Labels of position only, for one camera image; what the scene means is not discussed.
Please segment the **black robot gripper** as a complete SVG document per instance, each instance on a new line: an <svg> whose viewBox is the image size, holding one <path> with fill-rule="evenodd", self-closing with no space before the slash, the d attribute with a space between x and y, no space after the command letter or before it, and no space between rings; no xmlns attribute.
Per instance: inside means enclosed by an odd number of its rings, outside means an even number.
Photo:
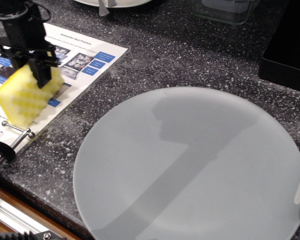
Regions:
<svg viewBox="0 0 300 240"><path fill-rule="evenodd" d="M1 55L11 58L17 69L28 62L40 89L52 79L51 67L60 64L56 47L45 39L47 21L38 17L0 17L5 31L5 36L0 36Z"/></svg>

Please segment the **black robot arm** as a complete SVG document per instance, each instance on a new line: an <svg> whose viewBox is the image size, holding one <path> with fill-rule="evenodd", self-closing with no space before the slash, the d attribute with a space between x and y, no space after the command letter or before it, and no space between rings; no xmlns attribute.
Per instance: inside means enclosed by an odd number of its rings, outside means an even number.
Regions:
<svg viewBox="0 0 300 240"><path fill-rule="evenodd" d="M16 70L29 65L40 89L52 79L51 68L60 64L56 47L46 40L44 23L50 19L50 10L33 0L0 0L0 23L5 31L0 37L0 55Z"/></svg>

